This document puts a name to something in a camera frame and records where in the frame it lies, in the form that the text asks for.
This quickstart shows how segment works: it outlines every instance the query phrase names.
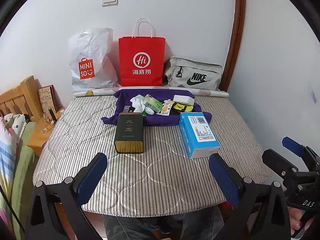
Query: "green blanket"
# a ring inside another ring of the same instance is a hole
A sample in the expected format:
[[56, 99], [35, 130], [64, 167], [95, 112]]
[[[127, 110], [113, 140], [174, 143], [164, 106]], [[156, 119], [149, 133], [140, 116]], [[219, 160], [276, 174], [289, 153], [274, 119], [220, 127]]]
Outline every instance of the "green blanket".
[[[27, 146], [36, 125], [36, 122], [29, 122], [27, 124], [17, 146], [16, 168], [11, 194], [12, 208], [24, 228], [26, 226], [26, 217], [29, 211], [29, 203], [33, 191], [32, 176], [39, 159], [33, 150]], [[12, 224], [17, 240], [24, 239], [20, 226], [13, 216]]]

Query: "yellow item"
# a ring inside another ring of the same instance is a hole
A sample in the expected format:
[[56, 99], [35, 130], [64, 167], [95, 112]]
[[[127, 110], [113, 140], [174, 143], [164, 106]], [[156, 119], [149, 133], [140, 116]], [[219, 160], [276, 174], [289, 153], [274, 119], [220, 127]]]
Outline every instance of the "yellow item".
[[193, 106], [188, 106], [180, 103], [174, 103], [172, 106], [173, 109], [177, 110], [178, 112], [191, 112]]

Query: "wooden nightstand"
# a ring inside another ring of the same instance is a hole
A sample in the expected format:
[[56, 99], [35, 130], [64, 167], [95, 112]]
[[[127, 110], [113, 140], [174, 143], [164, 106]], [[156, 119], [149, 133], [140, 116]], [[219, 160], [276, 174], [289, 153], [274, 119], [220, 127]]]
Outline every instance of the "wooden nightstand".
[[[63, 108], [61, 108], [57, 113], [55, 113], [54, 115], [56, 116], [56, 118], [58, 119], [61, 116], [60, 111]], [[48, 131], [43, 134], [41, 133], [41, 130], [39, 127], [47, 127]], [[27, 146], [29, 146], [31, 149], [33, 149], [33, 151], [35, 152], [36, 155], [38, 155], [40, 157], [42, 149], [44, 144], [47, 142], [51, 132], [53, 130], [53, 125], [51, 124], [46, 124], [45, 125], [45, 121], [43, 118], [41, 118], [38, 121], [38, 126], [35, 128], [35, 130], [33, 131], [33, 134], [31, 135]]]

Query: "purple cloth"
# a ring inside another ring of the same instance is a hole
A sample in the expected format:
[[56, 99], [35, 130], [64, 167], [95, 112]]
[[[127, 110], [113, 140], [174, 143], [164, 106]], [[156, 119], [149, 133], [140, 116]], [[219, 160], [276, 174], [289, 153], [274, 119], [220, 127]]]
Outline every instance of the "purple cloth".
[[[181, 96], [189, 96], [195, 98], [193, 94], [191, 94], [187, 90], [174, 90], [174, 89], [122, 89], [114, 94], [118, 101], [116, 103], [116, 111], [115, 114], [110, 117], [102, 117], [101, 120], [104, 124], [114, 124], [117, 125], [118, 116], [123, 112], [124, 106], [131, 106], [132, 103], [130, 99], [137, 95], [151, 95], [155, 99], [159, 101], [164, 101], [168, 99], [173, 99], [174, 95]], [[202, 112], [201, 106], [199, 106], [196, 102], [193, 106], [192, 112]], [[203, 112], [205, 118], [210, 123], [212, 115], [208, 112]], [[171, 116], [163, 116], [159, 114], [147, 115], [143, 117], [143, 125], [145, 126], [174, 126], [179, 125], [180, 116], [179, 115], [171, 115]]]

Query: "wooden door frame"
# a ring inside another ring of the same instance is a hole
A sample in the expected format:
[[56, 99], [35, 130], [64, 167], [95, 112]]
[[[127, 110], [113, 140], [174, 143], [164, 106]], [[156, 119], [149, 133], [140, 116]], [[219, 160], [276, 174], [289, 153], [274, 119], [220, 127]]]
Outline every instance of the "wooden door frame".
[[230, 46], [219, 86], [219, 89], [222, 91], [228, 90], [233, 75], [233, 71], [236, 66], [244, 27], [245, 2], [246, 0], [235, 0], [235, 14], [230, 39]]

